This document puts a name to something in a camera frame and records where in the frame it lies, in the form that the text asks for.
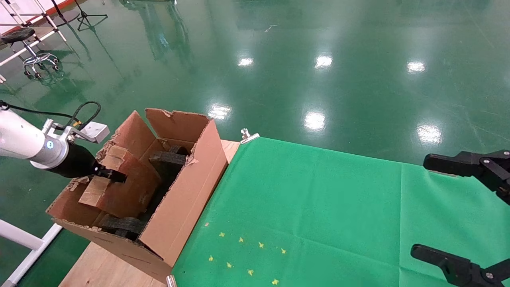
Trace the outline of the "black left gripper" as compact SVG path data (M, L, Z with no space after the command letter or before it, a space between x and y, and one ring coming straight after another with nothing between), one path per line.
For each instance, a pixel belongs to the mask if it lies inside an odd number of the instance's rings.
M89 175L96 175L107 178L113 182L124 183L127 176L120 171L100 167L95 156L85 147L69 144L66 158L58 166L48 169L49 172L66 178L79 178Z

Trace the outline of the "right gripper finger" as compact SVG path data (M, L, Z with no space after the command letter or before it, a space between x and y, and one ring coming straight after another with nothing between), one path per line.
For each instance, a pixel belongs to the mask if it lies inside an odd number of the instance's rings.
M490 154L462 151L453 157L428 154L423 167L443 174L474 177L504 203L510 204L510 152L507 149Z
M439 267L446 281L457 287L503 287L503 281L510 277L509 259L481 268L469 259L421 244L414 244L410 255Z

